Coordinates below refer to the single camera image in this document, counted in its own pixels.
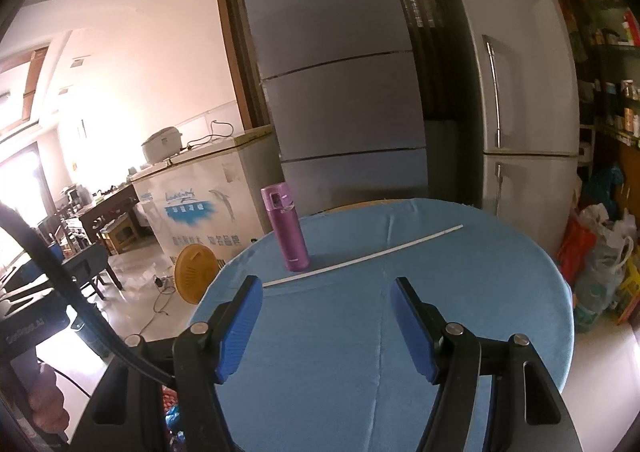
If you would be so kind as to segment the person's hand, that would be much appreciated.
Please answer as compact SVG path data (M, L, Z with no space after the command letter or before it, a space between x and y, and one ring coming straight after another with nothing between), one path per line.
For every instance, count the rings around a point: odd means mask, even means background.
M47 434L65 432L70 424L70 414L64 408L64 396L56 386L56 376L50 365L40 365L28 403L35 425Z

